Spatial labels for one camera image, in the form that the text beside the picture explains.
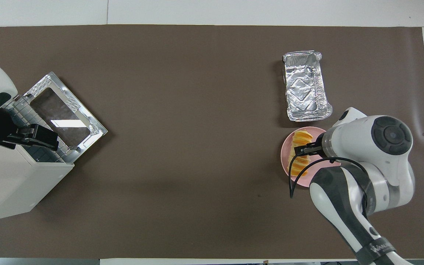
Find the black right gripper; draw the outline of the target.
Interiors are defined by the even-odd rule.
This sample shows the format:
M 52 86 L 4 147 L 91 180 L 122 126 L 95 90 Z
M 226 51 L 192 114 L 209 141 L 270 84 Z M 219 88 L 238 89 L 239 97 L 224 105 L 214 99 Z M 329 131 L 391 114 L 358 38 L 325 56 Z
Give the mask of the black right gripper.
M 327 154 L 324 151 L 323 138 L 325 133 L 321 133 L 316 142 L 308 143 L 306 145 L 295 146 L 293 148 L 295 155 L 300 156 L 314 156 L 317 155 L 320 158 L 327 158 Z

